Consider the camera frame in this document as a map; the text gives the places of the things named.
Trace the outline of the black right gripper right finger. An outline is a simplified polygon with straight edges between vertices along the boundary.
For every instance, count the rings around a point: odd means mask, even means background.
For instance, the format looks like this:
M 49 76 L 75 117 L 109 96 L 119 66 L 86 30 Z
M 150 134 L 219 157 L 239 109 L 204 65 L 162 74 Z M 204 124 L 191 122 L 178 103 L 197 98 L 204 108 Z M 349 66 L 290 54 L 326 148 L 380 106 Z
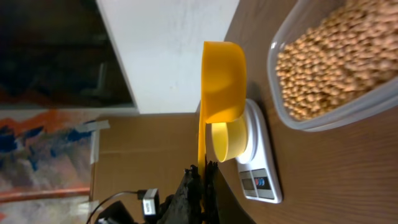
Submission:
M 205 223 L 255 224 L 239 204 L 218 163 L 212 161 L 205 172 Z

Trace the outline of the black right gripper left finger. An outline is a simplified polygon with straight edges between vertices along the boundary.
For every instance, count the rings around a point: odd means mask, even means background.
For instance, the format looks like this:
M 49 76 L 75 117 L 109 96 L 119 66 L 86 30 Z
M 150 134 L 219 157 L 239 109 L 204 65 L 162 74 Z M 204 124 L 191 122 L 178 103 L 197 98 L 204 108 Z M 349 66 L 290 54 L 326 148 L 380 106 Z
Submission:
M 203 182 L 198 167 L 191 165 L 184 170 L 183 179 L 173 195 L 169 195 L 160 206 L 161 224 L 199 224 L 203 221 L 201 199 Z

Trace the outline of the yellow measuring scoop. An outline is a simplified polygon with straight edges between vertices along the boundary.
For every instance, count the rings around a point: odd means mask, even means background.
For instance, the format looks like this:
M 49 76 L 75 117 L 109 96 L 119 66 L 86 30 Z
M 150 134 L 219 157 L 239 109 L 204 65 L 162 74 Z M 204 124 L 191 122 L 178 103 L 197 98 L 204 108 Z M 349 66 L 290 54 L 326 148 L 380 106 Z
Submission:
M 201 60 L 198 173 L 205 177 L 206 125 L 238 119 L 246 100 L 246 57 L 233 42 L 206 41 Z

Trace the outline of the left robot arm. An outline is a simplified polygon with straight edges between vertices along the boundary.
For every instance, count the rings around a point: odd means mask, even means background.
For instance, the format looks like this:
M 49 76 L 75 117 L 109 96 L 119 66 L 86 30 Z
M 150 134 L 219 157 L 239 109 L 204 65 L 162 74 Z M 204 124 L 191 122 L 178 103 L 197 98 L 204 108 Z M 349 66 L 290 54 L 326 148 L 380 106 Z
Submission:
M 165 214 L 170 206 L 170 202 L 164 202 L 159 205 L 157 215 L 149 215 L 144 217 L 144 224 L 157 223 Z M 139 224 L 128 212 L 127 208 L 121 201 L 114 202 L 103 212 L 101 212 L 94 224 Z

